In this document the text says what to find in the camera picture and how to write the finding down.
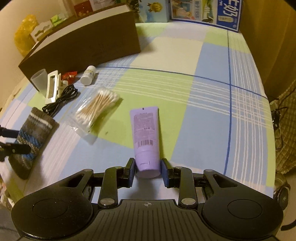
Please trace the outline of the small white pill bottle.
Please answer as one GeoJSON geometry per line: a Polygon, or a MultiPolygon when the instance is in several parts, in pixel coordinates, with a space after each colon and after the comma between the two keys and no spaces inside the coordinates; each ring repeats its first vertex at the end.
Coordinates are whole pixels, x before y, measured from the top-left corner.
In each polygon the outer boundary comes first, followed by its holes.
{"type": "Polygon", "coordinates": [[[90,85],[93,82],[95,74],[96,74],[96,67],[93,65],[88,66],[87,69],[82,74],[82,76],[80,78],[80,82],[84,86],[90,85]]]}

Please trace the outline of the brown white storage box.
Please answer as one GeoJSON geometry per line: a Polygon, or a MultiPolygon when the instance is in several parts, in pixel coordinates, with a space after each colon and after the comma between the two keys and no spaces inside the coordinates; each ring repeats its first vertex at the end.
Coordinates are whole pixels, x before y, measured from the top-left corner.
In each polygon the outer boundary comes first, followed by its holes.
{"type": "Polygon", "coordinates": [[[30,51],[19,68],[30,79],[36,72],[60,73],[137,54],[140,44],[134,15],[125,3],[89,13],[56,30],[30,51]]]}

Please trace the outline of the green tissue packs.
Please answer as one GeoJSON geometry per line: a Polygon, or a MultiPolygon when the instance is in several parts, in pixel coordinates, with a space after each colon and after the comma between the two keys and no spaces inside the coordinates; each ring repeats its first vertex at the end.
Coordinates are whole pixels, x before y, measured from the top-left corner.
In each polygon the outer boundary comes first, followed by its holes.
{"type": "Polygon", "coordinates": [[[67,16],[64,13],[59,13],[50,18],[50,21],[54,27],[67,20],[67,16]]]}

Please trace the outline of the white plastic clip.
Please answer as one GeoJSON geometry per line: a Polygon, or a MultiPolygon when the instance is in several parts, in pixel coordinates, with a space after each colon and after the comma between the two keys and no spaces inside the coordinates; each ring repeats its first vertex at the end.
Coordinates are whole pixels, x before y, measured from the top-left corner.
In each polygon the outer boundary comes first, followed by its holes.
{"type": "Polygon", "coordinates": [[[68,81],[61,79],[61,73],[58,70],[52,71],[47,77],[45,104],[50,104],[54,103],[62,95],[63,90],[68,86],[68,81]]]}

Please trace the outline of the cotton swabs plastic bag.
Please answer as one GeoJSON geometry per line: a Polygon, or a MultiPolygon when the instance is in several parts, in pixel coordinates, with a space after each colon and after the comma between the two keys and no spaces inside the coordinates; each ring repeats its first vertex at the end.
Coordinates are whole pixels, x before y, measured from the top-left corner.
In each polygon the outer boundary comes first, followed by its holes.
{"type": "Polygon", "coordinates": [[[83,96],[66,119],[67,125],[88,144],[97,139],[95,123],[119,102],[120,95],[113,90],[99,86],[88,96],[83,96]]]}

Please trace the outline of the clear plastic cup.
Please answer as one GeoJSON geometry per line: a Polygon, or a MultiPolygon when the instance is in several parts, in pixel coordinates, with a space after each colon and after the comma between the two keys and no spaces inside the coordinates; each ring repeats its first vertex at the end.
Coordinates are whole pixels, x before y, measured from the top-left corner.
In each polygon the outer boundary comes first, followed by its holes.
{"type": "Polygon", "coordinates": [[[47,93],[47,84],[48,84],[48,74],[46,69],[41,69],[36,72],[31,78],[30,81],[44,97],[46,97],[47,93]]]}

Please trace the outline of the red candy wrapper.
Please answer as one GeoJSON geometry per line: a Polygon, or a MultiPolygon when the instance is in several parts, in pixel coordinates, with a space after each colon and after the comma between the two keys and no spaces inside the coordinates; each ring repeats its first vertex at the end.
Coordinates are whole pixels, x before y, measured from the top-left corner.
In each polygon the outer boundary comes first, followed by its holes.
{"type": "Polygon", "coordinates": [[[67,81],[68,84],[73,84],[77,76],[77,71],[66,72],[61,76],[62,81],[67,81]]]}

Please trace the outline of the red gift box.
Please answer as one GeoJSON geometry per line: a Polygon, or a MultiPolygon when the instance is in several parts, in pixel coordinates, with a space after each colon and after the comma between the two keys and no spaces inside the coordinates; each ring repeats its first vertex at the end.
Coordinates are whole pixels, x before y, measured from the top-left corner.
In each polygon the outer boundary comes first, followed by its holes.
{"type": "Polygon", "coordinates": [[[91,3],[89,0],[73,0],[74,10],[77,17],[84,16],[93,12],[91,3]]]}

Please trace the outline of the white cardboard hanger box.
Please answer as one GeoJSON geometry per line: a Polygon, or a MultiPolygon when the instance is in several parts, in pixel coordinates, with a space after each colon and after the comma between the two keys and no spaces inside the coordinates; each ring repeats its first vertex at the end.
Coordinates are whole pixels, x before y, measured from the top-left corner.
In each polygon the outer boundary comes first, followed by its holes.
{"type": "Polygon", "coordinates": [[[37,25],[34,30],[31,32],[31,36],[35,42],[41,41],[46,35],[51,33],[53,30],[53,24],[52,22],[46,21],[42,22],[39,25],[37,25]]]}

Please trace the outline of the light blue milk carton box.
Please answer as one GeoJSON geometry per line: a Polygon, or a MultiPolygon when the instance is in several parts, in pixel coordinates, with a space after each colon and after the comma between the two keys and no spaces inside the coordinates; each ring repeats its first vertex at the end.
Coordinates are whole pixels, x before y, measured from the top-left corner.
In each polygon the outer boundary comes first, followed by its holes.
{"type": "Polygon", "coordinates": [[[141,23],[166,23],[170,19],[169,1],[139,1],[139,21],[141,23]]]}

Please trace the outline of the purple lotion tube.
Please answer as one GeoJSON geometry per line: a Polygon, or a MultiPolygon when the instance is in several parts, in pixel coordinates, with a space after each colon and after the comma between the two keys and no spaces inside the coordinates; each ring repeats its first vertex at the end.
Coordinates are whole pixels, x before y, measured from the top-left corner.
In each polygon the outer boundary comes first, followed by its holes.
{"type": "Polygon", "coordinates": [[[161,174],[159,154],[159,108],[130,111],[134,158],[139,178],[151,179],[161,174]]]}

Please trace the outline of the yellow plastic bag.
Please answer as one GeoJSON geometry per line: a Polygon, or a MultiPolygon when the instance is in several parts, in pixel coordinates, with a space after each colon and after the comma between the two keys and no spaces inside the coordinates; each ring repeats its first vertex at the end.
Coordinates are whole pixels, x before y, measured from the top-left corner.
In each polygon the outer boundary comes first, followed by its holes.
{"type": "Polygon", "coordinates": [[[23,57],[31,51],[36,43],[31,33],[38,25],[35,15],[27,15],[14,34],[15,46],[23,57]]]}

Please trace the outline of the striped knitted sock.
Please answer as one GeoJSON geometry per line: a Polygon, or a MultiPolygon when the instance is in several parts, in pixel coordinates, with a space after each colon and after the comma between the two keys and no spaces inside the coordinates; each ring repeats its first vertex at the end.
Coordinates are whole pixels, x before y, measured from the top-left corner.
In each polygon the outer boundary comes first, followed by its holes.
{"type": "Polygon", "coordinates": [[[22,180],[29,178],[36,157],[57,127],[58,123],[51,116],[36,107],[32,108],[15,141],[16,144],[29,145],[31,150],[28,154],[9,156],[13,171],[22,180]]]}

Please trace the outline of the dark blue milk carton box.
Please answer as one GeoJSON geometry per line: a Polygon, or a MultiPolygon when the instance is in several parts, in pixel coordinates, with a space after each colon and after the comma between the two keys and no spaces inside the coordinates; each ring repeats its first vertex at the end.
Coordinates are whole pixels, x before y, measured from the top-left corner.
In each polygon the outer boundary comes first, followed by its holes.
{"type": "Polygon", "coordinates": [[[238,32],[241,7],[240,0],[177,0],[171,1],[171,18],[238,32]]]}

